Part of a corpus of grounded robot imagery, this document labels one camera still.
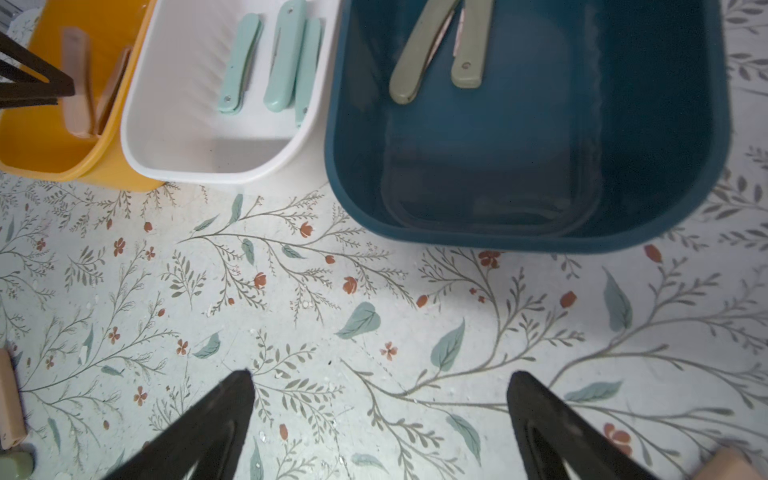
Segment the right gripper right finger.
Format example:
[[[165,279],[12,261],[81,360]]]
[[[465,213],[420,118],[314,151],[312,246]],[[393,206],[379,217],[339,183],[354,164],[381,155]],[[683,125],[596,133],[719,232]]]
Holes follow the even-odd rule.
[[[527,371],[512,374],[507,405],[530,479],[655,478]]]

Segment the mint fruit knife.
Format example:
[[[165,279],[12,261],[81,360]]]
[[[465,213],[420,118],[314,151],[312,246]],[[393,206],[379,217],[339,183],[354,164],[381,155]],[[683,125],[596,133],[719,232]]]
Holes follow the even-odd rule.
[[[261,27],[261,18],[256,13],[246,14],[237,25],[217,104],[221,114],[234,115],[242,108],[246,77]]]
[[[272,66],[264,95],[264,104],[271,112],[285,110],[293,98],[306,20],[304,0],[286,1],[278,12]]]
[[[322,22],[309,18],[305,23],[295,84],[295,122],[300,127],[307,115],[322,40]]]

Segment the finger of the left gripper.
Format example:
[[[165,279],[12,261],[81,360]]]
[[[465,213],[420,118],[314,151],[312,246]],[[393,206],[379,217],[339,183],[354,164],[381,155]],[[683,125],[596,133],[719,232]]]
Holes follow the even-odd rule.
[[[75,94],[73,79],[55,66],[1,34],[1,109],[56,105]]]

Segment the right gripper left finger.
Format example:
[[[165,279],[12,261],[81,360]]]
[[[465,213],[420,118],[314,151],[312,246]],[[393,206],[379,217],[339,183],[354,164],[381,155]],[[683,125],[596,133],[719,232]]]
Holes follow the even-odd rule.
[[[109,479],[232,479],[246,440],[255,388],[230,373]]]

